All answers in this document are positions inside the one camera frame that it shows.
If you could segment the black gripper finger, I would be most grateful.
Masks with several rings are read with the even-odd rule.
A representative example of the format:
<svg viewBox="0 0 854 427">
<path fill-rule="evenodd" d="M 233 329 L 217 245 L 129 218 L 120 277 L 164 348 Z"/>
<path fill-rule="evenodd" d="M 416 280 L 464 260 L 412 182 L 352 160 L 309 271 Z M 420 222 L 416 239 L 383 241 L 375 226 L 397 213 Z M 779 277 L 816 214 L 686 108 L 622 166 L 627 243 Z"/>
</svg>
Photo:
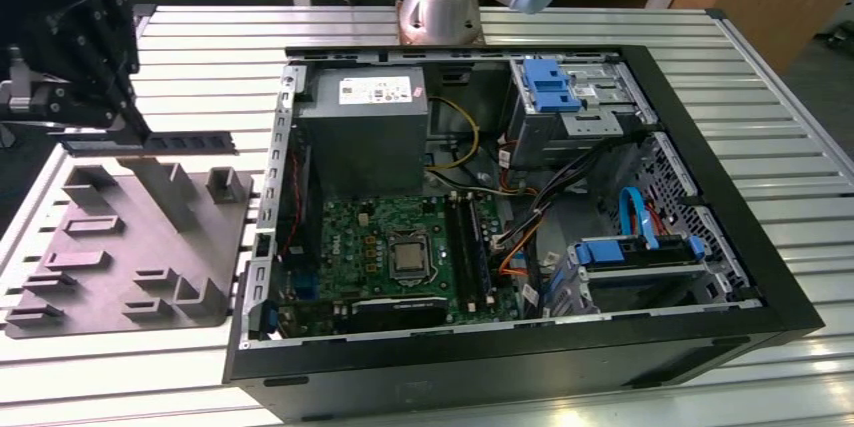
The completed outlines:
<svg viewBox="0 0 854 427">
<path fill-rule="evenodd" d="M 79 155 L 135 154 L 143 150 L 151 129 L 136 108 L 131 82 L 140 69 L 132 4 L 129 0 L 85 0 L 79 8 L 84 102 L 107 120 L 101 134 L 81 136 Z"/>
<path fill-rule="evenodd" d="M 121 109 L 121 89 L 91 89 L 87 85 L 41 81 L 29 84 L 29 96 L 21 86 L 4 82 L 4 121 L 43 126 L 108 130 Z"/>
</svg>

